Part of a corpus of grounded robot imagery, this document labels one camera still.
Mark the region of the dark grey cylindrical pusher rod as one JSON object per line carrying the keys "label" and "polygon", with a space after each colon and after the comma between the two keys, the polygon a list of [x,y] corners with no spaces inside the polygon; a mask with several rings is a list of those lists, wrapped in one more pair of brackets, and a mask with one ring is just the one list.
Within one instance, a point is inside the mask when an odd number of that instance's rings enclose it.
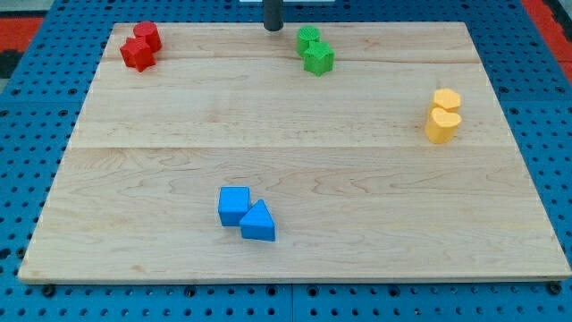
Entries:
{"label": "dark grey cylindrical pusher rod", "polygon": [[283,0],[263,0],[263,26],[268,31],[283,28]]}

